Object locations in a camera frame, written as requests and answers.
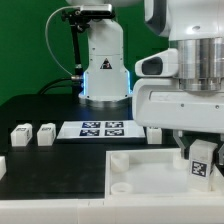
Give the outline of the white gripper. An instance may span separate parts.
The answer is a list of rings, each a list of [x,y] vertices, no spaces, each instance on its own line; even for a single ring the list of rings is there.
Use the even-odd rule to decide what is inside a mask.
[[[175,48],[139,60],[132,99],[133,119],[140,126],[173,131],[181,157],[189,159],[190,144],[183,131],[219,133],[216,163],[224,165],[224,80],[201,79],[193,73],[179,78],[179,52]]]

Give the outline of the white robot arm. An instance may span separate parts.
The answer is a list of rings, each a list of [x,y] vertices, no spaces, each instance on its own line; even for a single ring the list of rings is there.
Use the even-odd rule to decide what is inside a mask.
[[[131,1],[135,121],[224,135],[224,0]]]

